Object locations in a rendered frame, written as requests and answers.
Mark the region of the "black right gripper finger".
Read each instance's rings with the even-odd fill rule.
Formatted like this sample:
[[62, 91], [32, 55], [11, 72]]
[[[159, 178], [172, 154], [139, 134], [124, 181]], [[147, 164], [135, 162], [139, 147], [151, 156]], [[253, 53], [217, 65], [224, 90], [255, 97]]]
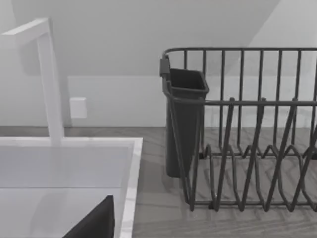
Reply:
[[62, 238], [114, 238], [114, 196], [108, 195]]

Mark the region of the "white sink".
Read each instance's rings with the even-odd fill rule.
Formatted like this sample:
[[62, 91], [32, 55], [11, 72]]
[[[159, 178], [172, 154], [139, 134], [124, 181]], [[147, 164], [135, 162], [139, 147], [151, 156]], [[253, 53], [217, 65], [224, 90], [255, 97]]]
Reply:
[[143, 140], [0, 137], [0, 238], [62, 238], [108, 195], [132, 238]]

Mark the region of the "dark grey cutlery cup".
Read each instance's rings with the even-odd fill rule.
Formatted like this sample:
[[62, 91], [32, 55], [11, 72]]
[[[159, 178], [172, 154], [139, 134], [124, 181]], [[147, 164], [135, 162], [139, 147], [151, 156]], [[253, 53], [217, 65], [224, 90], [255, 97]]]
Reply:
[[[199, 71], [172, 68], [170, 81], [172, 94], [177, 98], [205, 99], [209, 92], [206, 79]], [[188, 175], [194, 155], [198, 108], [201, 106], [175, 103], [185, 175]], [[166, 173], [172, 178], [179, 178], [180, 171], [170, 108], [167, 108], [166, 116]]]

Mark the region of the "tall white tap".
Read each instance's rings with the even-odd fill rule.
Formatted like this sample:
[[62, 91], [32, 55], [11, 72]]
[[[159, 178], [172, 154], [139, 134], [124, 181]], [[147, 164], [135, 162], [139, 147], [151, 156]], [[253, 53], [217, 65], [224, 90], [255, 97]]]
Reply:
[[49, 142], [52, 146], [61, 146], [64, 126], [51, 22], [49, 18], [36, 18], [0, 34], [0, 48], [17, 48], [34, 40], [37, 42]]

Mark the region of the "white wall socket plate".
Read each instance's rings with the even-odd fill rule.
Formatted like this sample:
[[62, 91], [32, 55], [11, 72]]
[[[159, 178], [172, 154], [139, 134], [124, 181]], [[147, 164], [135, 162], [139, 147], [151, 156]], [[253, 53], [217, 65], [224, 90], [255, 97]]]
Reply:
[[72, 97], [69, 101], [72, 119], [84, 119], [87, 117], [88, 112], [86, 97]]

